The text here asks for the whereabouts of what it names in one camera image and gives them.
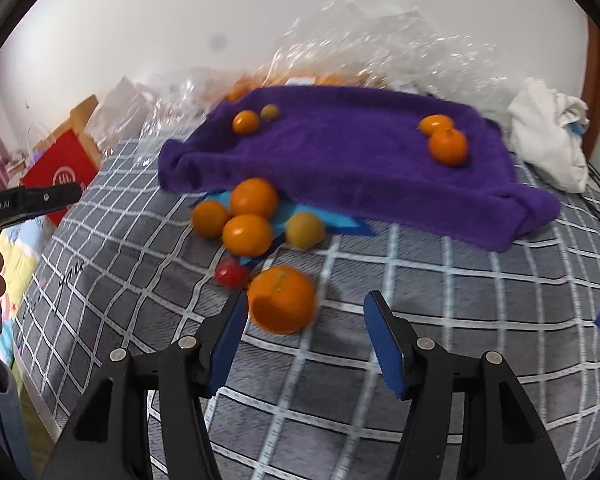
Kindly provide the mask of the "purple towel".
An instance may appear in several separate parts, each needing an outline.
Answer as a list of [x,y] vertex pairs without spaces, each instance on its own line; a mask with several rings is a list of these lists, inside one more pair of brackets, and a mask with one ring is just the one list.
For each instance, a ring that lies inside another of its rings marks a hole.
[[[250,136],[235,115],[275,104]],[[440,113],[465,133],[465,165],[447,167],[428,151],[419,121]],[[167,140],[160,186],[171,193],[232,188],[260,177],[296,203],[346,216],[396,222],[490,252],[555,220],[559,200],[522,184],[501,131],[474,108],[432,96],[371,88],[259,88],[222,102],[185,140]]]

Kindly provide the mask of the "grey checked tablecloth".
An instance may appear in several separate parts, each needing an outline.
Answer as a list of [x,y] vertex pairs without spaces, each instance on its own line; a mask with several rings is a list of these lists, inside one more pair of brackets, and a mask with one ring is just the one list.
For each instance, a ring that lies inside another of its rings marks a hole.
[[[162,192],[128,141],[53,234],[14,322],[16,359],[61,432],[109,353],[166,348],[227,293],[225,250],[189,226],[190,196]],[[314,281],[316,318],[276,336],[248,326],[226,386],[204,404],[227,479],[382,479],[408,406],[382,380],[363,320],[377,289],[419,335],[463,356],[501,352],[534,404],[565,474],[600,462],[600,190],[560,196],[545,230],[507,252],[373,222],[269,266]]]

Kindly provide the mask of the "greenish yellow small fruit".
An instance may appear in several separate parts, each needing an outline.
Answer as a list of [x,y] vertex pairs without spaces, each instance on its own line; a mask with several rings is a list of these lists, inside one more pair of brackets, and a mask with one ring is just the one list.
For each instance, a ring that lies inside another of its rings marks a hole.
[[260,110],[260,117],[265,122],[272,122],[273,120],[279,118],[280,110],[279,107],[275,104],[268,104],[262,107]]

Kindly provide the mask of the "brown wooden door frame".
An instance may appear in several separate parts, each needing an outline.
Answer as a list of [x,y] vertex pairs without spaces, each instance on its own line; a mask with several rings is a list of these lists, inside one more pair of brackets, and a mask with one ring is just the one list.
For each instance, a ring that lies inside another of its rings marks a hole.
[[590,126],[584,135],[582,148],[586,159],[590,160],[600,136],[600,30],[590,18],[588,18],[588,50],[581,99],[588,104]]

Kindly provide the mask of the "yellow oval kumquat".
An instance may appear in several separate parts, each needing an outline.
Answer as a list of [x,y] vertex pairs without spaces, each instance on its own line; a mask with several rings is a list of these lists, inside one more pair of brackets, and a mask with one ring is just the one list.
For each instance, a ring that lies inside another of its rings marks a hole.
[[449,130],[454,128],[453,119],[449,116],[435,114],[429,115],[419,122],[419,131],[425,136],[431,136],[438,130]]

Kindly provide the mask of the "large clear plastic bag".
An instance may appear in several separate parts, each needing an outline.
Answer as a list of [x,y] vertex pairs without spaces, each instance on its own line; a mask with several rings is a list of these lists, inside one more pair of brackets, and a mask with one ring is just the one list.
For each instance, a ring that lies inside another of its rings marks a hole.
[[512,98],[492,44],[439,32],[417,8],[391,0],[330,0],[300,16],[236,84],[387,89],[467,104],[488,117],[505,113]]

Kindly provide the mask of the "red paper bag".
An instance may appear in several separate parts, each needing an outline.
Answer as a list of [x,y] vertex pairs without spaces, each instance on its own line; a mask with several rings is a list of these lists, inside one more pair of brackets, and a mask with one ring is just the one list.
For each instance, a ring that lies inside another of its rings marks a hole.
[[26,188],[46,188],[76,182],[84,190],[96,177],[98,170],[79,137],[68,130],[46,148],[20,179],[20,183]]

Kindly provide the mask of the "white crumpled cloth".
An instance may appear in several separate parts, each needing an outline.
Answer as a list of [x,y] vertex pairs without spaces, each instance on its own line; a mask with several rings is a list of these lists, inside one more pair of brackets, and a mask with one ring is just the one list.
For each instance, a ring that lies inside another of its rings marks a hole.
[[576,96],[528,78],[508,106],[512,128],[507,145],[559,191],[580,194],[588,183],[582,141],[588,106]]

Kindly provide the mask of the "large back orange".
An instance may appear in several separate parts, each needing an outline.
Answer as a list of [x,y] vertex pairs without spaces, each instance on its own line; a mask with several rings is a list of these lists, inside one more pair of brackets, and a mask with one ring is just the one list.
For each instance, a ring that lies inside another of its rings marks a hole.
[[255,214],[271,219],[278,207],[276,188],[262,178],[250,178],[240,182],[230,193],[230,212],[233,216]]

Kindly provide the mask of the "small orange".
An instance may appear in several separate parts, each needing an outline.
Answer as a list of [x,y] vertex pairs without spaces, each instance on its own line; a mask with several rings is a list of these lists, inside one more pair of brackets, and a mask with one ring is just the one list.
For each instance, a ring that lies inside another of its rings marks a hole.
[[223,228],[222,242],[234,256],[259,257],[272,245],[274,238],[268,220],[256,214],[238,214]]
[[253,110],[242,110],[232,121],[232,130],[238,136],[250,136],[260,127],[260,116]]
[[205,238],[219,238],[228,220],[230,212],[217,200],[199,202],[190,218],[193,230]]

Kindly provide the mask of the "small clear plastic bag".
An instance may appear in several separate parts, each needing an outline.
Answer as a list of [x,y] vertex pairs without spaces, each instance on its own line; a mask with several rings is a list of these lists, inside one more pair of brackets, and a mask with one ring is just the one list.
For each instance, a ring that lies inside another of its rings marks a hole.
[[234,70],[194,67],[139,82],[137,88],[148,101],[149,113],[138,137],[137,166],[151,165],[166,140],[184,141],[241,76]]

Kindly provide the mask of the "white plastic bag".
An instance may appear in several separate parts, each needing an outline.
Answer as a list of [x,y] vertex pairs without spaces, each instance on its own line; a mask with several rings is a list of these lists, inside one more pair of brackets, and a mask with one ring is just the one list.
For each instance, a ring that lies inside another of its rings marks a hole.
[[85,133],[106,157],[121,141],[140,133],[149,112],[143,93],[129,78],[122,77],[94,109]]

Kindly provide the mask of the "red cherry tomato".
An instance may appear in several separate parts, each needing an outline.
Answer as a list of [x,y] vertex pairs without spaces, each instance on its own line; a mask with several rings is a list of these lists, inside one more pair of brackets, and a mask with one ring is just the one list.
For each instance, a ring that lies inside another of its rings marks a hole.
[[214,279],[228,290],[243,289],[250,279],[250,271],[233,258],[221,260],[214,269]]

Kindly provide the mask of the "orange with dark spot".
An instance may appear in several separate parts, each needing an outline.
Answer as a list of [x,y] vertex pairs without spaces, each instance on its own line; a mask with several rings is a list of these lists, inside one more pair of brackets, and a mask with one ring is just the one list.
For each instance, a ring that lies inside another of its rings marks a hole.
[[438,129],[428,140],[431,157],[445,166],[462,166],[469,156],[467,136],[456,129]]

